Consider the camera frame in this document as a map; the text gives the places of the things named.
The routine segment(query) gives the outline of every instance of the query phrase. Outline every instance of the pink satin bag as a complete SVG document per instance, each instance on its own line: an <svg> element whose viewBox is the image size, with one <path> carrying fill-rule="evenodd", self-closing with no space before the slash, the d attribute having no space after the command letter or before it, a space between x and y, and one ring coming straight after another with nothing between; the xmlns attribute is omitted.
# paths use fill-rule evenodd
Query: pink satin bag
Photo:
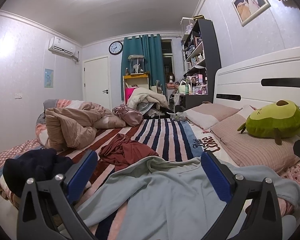
<svg viewBox="0 0 300 240"><path fill-rule="evenodd" d="M143 119L142 114L139 111L127 107L125 104L115 107L112 109L112 112L132 127L139 125Z"/></svg>

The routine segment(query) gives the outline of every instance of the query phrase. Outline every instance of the wall socket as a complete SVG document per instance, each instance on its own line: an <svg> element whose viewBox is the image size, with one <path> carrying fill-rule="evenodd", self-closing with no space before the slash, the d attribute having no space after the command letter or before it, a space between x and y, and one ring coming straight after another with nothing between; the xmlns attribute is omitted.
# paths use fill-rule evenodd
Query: wall socket
<svg viewBox="0 0 300 240"><path fill-rule="evenodd" d="M20 98L22 98L22 93L14 94L14 99L20 99Z"/></svg>

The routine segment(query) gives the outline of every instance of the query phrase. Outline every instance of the white door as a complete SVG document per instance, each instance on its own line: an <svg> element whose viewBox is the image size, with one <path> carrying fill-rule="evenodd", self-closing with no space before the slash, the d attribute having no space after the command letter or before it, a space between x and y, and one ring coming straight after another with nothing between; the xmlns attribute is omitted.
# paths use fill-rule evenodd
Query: white door
<svg viewBox="0 0 300 240"><path fill-rule="evenodd" d="M86 61L83 67L85 100L110 109L108 57Z"/></svg>

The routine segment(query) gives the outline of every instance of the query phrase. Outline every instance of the woman in white dress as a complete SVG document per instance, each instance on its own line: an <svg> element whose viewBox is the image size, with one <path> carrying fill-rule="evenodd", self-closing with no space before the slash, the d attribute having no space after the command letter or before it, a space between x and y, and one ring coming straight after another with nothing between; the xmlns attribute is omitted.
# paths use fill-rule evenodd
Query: woman in white dress
<svg viewBox="0 0 300 240"><path fill-rule="evenodd" d="M244 5L249 7L250 13L253 14L260 9L258 0L244 0Z"/></svg>

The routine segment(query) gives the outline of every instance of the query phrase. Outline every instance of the curtain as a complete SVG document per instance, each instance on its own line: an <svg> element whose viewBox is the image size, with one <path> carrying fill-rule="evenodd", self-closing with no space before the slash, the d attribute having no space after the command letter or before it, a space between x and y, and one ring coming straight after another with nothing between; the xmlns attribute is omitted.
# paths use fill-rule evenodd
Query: curtain
<svg viewBox="0 0 300 240"><path fill-rule="evenodd" d="M161 36L153 34L149 37L143 35L141 37L143 56L145 56L145 71L150 71L150 86L155 86L156 80L160 80L162 84L162 92L166 94L166 84L164 79L163 58L161 48Z"/></svg>
<svg viewBox="0 0 300 240"><path fill-rule="evenodd" d="M132 39L124 38L123 41L123 51L122 51L122 60L121 60L121 100L124 101L123 98L123 80L122 76L126 73L126 68L128 68L130 72L130 61L128 57L130 55L143 55L142 51L142 43L140 38L132 37Z"/></svg>
<svg viewBox="0 0 300 240"><path fill-rule="evenodd" d="M166 94L166 84L164 79L163 58L161 48L161 36L156 37L152 34L143 35L141 38L132 37L132 39L124 38L122 61L121 61L121 100L123 101L123 80L126 68L130 71L129 55L143 55L145 71L150 71L149 83L150 86L155 86L156 80L160 80L162 84L162 92Z"/></svg>

